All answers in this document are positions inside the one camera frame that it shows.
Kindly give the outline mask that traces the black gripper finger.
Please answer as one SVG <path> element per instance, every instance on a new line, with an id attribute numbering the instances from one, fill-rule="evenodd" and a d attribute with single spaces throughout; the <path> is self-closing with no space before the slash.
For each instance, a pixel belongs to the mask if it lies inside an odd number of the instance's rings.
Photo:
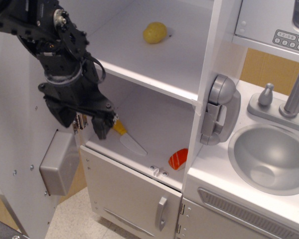
<path id="1" fill-rule="evenodd" d="M 97 116 L 93 116 L 91 122 L 93 125 L 94 132 L 97 135 L 98 139 L 100 139 L 100 140 L 107 138 L 107 134 L 108 134 L 109 130 L 114 125 L 114 122 L 112 119 L 100 118 Z"/>
<path id="2" fill-rule="evenodd" d="M 76 117 L 76 112 L 66 105 L 53 99 L 45 98 L 47 107 L 57 121 L 64 127 L 68 128 Z"/>

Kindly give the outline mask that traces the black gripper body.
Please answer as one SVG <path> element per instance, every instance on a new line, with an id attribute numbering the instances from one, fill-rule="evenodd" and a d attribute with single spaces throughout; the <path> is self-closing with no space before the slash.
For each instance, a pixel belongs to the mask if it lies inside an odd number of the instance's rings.
<path id="1" fill-rule="evenodd" d="M 44 94 L 44 99 L 58 101 L 76 113 L 108 118 L 115 122 L 114 107 L 100 92 L 100 82 L 98 77 L 80 77 L 74 82 L 62 85 L 41 83 L 38 89 Z"/>

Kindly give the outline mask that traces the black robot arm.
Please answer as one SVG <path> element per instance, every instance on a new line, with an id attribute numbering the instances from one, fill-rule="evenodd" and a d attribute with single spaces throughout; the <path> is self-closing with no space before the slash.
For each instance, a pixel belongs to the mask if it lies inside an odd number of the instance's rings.
<path id="1" fill-rule="evenodd" d="M 113 104 L 98 85 L 100 62 L 88 51 L 86 33 L 56 0 L 0 0 L 0 32 L 18 37 L 42 65 L 39 85 L 53 116 L 69 127 L 78 113 L 92 118 L 95 134 L 105 139 L 117 121 Z"/>

